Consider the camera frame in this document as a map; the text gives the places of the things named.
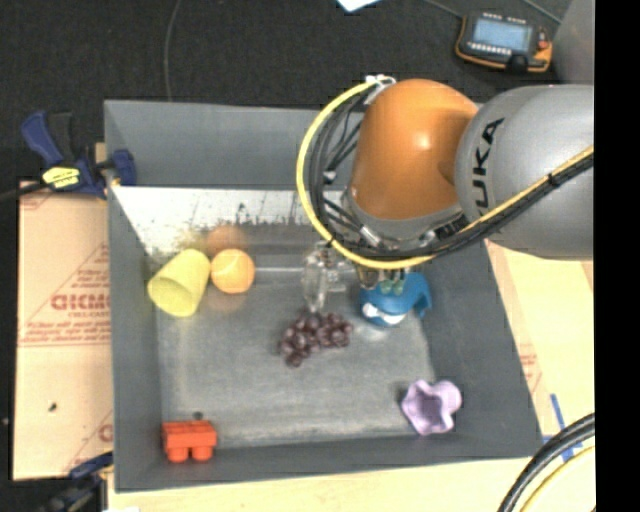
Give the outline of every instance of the orange lego brick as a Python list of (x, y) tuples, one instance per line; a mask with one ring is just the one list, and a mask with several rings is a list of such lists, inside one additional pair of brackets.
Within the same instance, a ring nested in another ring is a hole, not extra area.
[(218, 443), (218, 435), (207, 420), (166, 421), (162, 424), (162, 442), (171, 462), (184, 462), (191, 457), (209, 460)]

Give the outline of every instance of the table surface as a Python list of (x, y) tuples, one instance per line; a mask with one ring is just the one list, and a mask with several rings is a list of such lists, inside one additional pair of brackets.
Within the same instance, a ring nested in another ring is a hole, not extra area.
[[(492, 243), (488, 249), (523, 363), (539, 365), (539, 385), (544, 381), (557, 399), (565, 424), (594, 411), (593, 264), (543, 260)], [(557, 425), (557, 413), (552, 407), (540, 408), (543, 430), (544, 425)], [(497, 509), (526, 462), (465, 462), (136, 493), (115, 493), (109, 475), (109, 505), (159, 512), (490, 511)], [(588, 461), (578, 469), (546, 498), (545, 510), (567, 510), (568, 503), (568, 510), (591, 510), (595, 464)]]

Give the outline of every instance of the purple flower-shaped toy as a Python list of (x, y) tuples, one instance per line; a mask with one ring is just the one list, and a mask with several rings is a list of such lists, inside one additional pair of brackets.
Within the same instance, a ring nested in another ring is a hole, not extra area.
[(440, 434), (453, 428), (452, 414), (462, 405), (460, 390), (448, 380), (429, 384), (418, 380), (402, 399), (402, 412), (420, 435)]

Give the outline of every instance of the white paper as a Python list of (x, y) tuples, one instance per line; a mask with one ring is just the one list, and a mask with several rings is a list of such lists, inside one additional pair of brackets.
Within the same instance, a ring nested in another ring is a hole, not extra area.
[(345, 11), (353, 12), (365, 5), (375, 4), (378, 0), (338, 0), (338, 3), (342, 5)]

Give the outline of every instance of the grape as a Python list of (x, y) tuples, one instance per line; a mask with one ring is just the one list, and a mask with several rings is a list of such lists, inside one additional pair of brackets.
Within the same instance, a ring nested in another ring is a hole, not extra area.
[(285, 329), (278, 343), (278, 352), (285, 358), (287, 366), (297, 368), (311, 354), (323, 348), (346, 347), (353, 325), (335, 312), (299, 315)]

